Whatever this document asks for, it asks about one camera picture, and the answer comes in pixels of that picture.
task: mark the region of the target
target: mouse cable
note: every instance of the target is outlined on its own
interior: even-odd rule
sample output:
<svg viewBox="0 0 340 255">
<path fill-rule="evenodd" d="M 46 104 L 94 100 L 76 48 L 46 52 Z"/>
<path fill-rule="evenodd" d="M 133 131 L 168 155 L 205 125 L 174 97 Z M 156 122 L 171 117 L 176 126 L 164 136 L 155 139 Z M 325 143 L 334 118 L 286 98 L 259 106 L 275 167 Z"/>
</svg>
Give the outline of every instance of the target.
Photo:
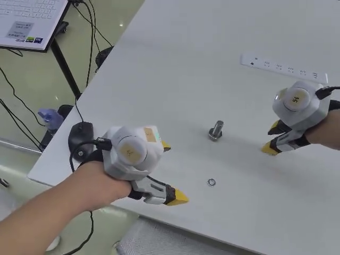
<svg viewBox="0 0 340 255">
<path fill-rule="evenodd" d="M 25 132 L 23 131 L 23 129 L 19 126 L 18 122 L 16 122 L 15 119 L 17 119 L 18 121 L 21 122 L 21 124 L 28 130 L 28 132 L 35 138 L 36 141 L 37 138 L 32 134 L 32 132 L 28 129 L 28 127 L 8 108 L 8 106 L 5 104 L 5 102 L 0 99 L 0 104 L 5 108 L 5 110 L 7 111 L 7 113 L 9 114 L 9 116 L 12 118 L 12 120 L 14 121 L 15 125 L 20 129 L 20 131 L 38 148 L 39 151 L 42 152 L 42 150 L 40 149 L 40 147 L 32 140 L 32 138 Z"/>
<path fill-rule="evenodd" d="M 110 139 L 106 139 L 106 138 L 102 138 L 102 137 L 98 137 L 96 140 L 85 141 L 85 142 L 81 142 L 81 143 L 77 144 L 77 146 L 70 153 L 70 157 L 69 157 L 71 171 L 73 173 L 75 171 L 74 165 L 73 165 L 73 155 L 75 154 L 77 149 L 82 145 L 95 145 L 97 147 L 97 149 L 101 149 L 101 150 L 111 150 L 112 149 L 112 143 L 111 143 Z M 67 253 L 64 253 L 63 255 L 75 254 L 76 252 L 80 251 L 88 241 L 90 241 L 90 238 L 92 237 L 92 235 L 94 233 L 94 224 L 95 224 L 92 211 L 90 211 L 90 219 L 91 219 L 91 231 L 90 231 L 90 234 L 88 235 L 88 237 L 77 248 L 75 248 L 72 251 L 69 251 Z"/>
<path fill-rule="evenodd" d="M 89 85 L 89 80 L 90 80 L 90 73 L 91 73 L 91 66 L 92 66 L 92 54 L 93 54 L 93 49 L 94 49 L 94 21 L 92 18 L 92 13 L 91 13 L 91 9 L 89 7 L 89 5 L 84 2 L 81 1 L 80 3 L 84 4 L 89 12 L 90 15 L 90 24 L 91 24 L 91 47 L 90 47 L 90 60 L 89 60 L 89 68 L 88 68 L 88 72 L 87 72 L 87 78 L 86 78 L 86 88 Z"/>
<path fill-rule="evenodd" d="M 23 54 L 20 50 L 16 50 L 16 52 L 12 49 L 7 49 L 9 52 L 14 53 L 15 55 L 18 55 L 19 57 L 23 57 Z"/>
<path fill-rule="evenodd" d="M 13 87 L 13 85 L 10 83 L 10 81 L 8 80 L 4 70 L 0 67 L 0 71 L 2 72 L 6 82 L 11 86 L 12 90 L 13 90 L 13 96 L 18 99 L 23 105 L 24 107 L 29 110 L 31 112 L 31 114 L 34 116 L 34 118 L 36 119 L 37 123 L 40 125 L 40 126 L 45 126 L 45 125 L 42 125 L 39 121 L 38 121 L 38 118 L 37 116 L 35 115 L 35 113 L 25 104 L 25 102 L 20 98 L 18 97 L 16 94 L 15 94 L 15 88 Z"/>
<path fill-rule="evenodd" d="M 89 15 L 90 15 L 90 20 L 91 20 L 91 48 L 90 48 L 89 68 L 88 68 L 87 77 L 86 77 L 86 88 L 87 88 L 87 86 L 89 85 L 91 66 L 92 66 L 92 54 L 93 54 L 93 49 L 94 49 L 94 23 L 93 23 L 92 14 L 91 14 L 91 10 L 90 10 L 89 5 L 87 3 L 85 3 L 85 2 L 82 2 L 82 3 L 86 6 L 86 8 L 87 8 L 87 10 L 89 12 Z M 80 13 L 80 11 L 76 7 L 75 3 L 73 3 L 73 6 Z M 74 104 L 75 104 L 76 111 L 78 112 L 78 114 L 79 114 L 79 116 L 81 118 L 81 122 L 83 123 L 84 122 L 84 118 L 83 118 L 83 116 L 81 115 L 81 113 L 79 111 L 79 108 L 78 108 L 78 105 L 77 105 L 77 99 L 75 99 Z"/>
<path fill-rule="evenodd" d="M 91 7 L 92 7 L 92 10 L 93 10 L 93 21 L 94 21 L 94 27 L 96 27 L 97 26 L 97 19 L 96 19 L 96 11 L 95 11 L 95 7 L 94 7 L 94 5 L 93 5 L 93 3 L 91 2 L 91 0 L 89 0 L 89 2 L 90 2 L 90 5 L 91 5 Z M 96 36 L 96 33 L 97 32 L 97 29 L 95 29 L 95 32 L 94 32 L 94 34 L 93 34 L 93 38 L 94 38 L 94 40 L 95 40 L 95 43 L 96 43 L 96 45 L 97 45 L 97 49 L 98 49 L 98 53 L 100 52 L 100 49 L 99 49 L 99 46 L 98 46 L 98 42 L 97 42 L 97 36 Z"/>
<path fill-rule="evenodd" d="M 63 255 L 72 255 L 72 254 L 75 254 L 76 252 L 80 251 L 83 248 L 83 246 L 88 241 L 90 241 L 90 238 L 92 237 L 92 235 L 94 233 L 95 223 L 94 223 L 94 215 L 93 215 L 92 211 L 89 211 L 89 212 L 90 212 L 90 219 L 91 219 L 91 231 L 90 231 L 90 234 L 88 235 L 88 237 L 77 248 L 75 248 L 72 251 L 69 251 L 67 253 L 64 253 Z"/>
<path fill-rule="evenodd" d="M 76 10 L 79 12 L 79 14 L 88 22 L 88 23 L 90 23 L 91 24 L 91 21 L 89 21 L 77 8 L 76 8 Z M 105 36 L 103 36 L 103 34 L 99 31 L 99 29 L 96 27 L 96 25 L 95 24 L 93 24 L 93 26 L 94 26 L 94 28 L 96 29 L 96 31 L 100 34 L 100 36 L 111 46 L 111 47 L 113 47 L 113 45 L 111 44 L 111 42 L 109 42 L 106 38 L 105 38 Z"/>
</svg>

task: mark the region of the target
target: metal bolt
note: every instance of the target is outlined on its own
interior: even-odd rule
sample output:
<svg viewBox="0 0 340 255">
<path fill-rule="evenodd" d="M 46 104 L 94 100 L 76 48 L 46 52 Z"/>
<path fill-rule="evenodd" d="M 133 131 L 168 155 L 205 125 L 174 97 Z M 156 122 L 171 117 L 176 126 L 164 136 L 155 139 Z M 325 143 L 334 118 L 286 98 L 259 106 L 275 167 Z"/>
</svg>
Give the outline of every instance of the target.
<svg viewBox="0 0 340 255">
<path fill-rule="evenodd" d="M 217 121 L 215 126 L 209 130 L 209 138 L 216 142 L 222 136 L 223 121 Z"/>
<path fill-rule="evenodd" d="M 213 186 L 216 185 L 216 181 L 215 181 L 214 179 L 212 179 L 212 178 L 209 179 L 207 183 L 208 183 L 208 185 L 209 185 L 210 187 L 213 187 Z"/>
</svg>

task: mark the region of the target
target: hand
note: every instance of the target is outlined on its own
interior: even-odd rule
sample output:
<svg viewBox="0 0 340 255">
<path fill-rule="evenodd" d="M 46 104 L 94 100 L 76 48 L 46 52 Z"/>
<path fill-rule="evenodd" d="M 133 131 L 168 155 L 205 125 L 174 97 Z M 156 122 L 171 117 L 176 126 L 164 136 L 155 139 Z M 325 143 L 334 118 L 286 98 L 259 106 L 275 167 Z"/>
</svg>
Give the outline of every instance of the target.
<svg viewBox="0 0 340 255">
<path fill-rule="evenodd" d="M 310 143 L 340 150 L 340 109 L 330 111 L 322 122 L 308 129 L 305 136 Z"/>
<path fill-rule="evenodd" d="M 60 185 L 67 186 L 66 189 L 76 194 L 81 212 L 108 206 L 117 199 L 127 197 L 131 192 L 129 182 L 107 175 L 104 164 L 98 161 L 80 166 Z"/>
</svg>

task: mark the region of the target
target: electrical socket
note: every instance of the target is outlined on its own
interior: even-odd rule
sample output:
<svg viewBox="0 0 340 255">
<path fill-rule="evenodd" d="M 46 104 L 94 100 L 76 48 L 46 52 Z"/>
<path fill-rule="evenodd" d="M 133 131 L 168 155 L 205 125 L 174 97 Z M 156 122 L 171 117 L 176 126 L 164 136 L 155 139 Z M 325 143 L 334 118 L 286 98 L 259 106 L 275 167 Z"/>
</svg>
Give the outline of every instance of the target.
<svg viewBox="0 0 340 255">
<path fill-rule="evenodd" d="M 260 57 L 255 54 L 245 53 L 241 55 L 241 65 L 258 68 L 270 72 L 288 75 L 301 80 L 313 81 L 316 83 L 327 84 L 327 73 L 311 72 L 303 68 L 296 68 L 293 65 L 286 65 L 277 61 Z"/>
</svg>

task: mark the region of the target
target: black mouse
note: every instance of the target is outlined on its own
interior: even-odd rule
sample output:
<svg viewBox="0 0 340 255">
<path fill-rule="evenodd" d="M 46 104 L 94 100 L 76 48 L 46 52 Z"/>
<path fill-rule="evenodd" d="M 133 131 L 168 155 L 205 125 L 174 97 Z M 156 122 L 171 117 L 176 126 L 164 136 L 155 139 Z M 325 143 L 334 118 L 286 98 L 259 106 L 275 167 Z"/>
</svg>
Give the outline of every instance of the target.
<svg viewBox="0 0 340 255">
<path fill-rule="evenodd" d="M 79 122 L 71 128 L 69 134 L 70 152 L 81 142 L 91 141 L 94 139 L 94 126 L 90 122 Z M 73 155 L 78 162 L 83 162 L 94 150 L 93 144 L 84 144 L 80 146 Z"/>
</svg>

